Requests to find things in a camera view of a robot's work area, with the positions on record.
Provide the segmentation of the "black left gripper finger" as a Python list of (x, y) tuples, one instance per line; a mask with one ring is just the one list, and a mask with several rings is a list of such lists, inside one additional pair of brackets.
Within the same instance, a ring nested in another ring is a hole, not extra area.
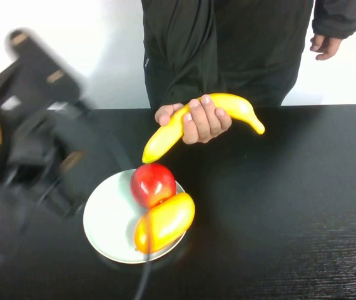
[(48, 111), (48, 136), (54, 149), (48, 211), (70, 218), (96, 186), (103, 144), (88, 108), (63, 104)]
[(9, 42), (18, 61), (28, 70), (42, 93), (54, 102), (79, 101), (81, 90), (78, 83), (27, 31), (12, 31)]

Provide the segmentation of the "person right hand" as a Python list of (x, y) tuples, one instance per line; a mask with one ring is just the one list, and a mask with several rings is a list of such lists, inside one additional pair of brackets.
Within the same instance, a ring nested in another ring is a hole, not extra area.
[[(216, 107), (208, 94), (200, 99), (194, 98), (188, 103), (190, 110), (183, 116), (183, 137), (185, 144), (207, 143), (228, 130), (232, 124), (227, 112)], [(167, 126), (172, 115), (184, 104), (161, 104), (159, 99), (150, 99), (150, 106), (155, 110), (155, 120), (160, 126)]]

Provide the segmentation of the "person left hand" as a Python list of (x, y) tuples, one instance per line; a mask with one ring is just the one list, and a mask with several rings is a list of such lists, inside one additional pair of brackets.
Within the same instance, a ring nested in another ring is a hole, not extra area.
[(317, 61), (325, 61), (336, 55), (342, 39), (314, 34), (310, 42), (310, 51), (317, 53), (315, 59)]

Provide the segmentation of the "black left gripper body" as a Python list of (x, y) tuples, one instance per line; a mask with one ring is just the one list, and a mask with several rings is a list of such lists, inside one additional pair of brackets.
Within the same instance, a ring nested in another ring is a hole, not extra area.
[(52, 101), (16, 60), (0, 72), (0, 180), (13, 166), (44, 165), (41, 143), (48, 133)]

